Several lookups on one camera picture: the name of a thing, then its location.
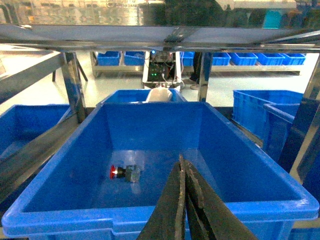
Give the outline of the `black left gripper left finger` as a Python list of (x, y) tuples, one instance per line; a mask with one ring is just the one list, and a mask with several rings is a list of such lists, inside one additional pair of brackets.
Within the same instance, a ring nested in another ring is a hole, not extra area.
[(182, 154), (169, 174), (161, 196), (139, 240), (184, 240), (186, 224), (186, 167)]

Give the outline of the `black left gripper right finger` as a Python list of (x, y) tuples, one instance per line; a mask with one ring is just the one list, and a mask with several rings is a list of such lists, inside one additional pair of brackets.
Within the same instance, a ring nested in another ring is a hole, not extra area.
[(192, 240), (256, 240), (257, 237), (188, 160), (185, 164), (186, 211)]

